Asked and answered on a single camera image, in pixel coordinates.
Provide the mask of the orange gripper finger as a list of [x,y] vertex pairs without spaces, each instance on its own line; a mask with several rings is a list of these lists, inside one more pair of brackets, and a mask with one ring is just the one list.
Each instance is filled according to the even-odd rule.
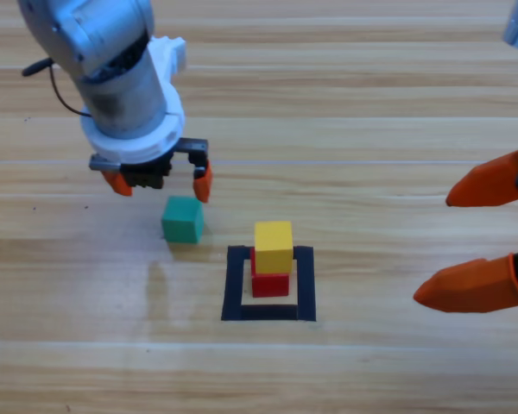
[[442,269],[417,289],[414,300],[448,313],[488,313],[517,307],[518,253]]
[[449,191],[451,207],[492,207],[518,200],[518,150],[472,168]]
[[120,172],[115,171],[103,171],[102,175],[104,180],[109,184],[111,189],[124,197],[131,197],[132,187],[127,184],[124,179],[124,176]]
[[194,169],[193,190],[195,197],[201,203],[207,203],[212,188],[212,168],[211,163],[207,162],[206,166],[196,167]]

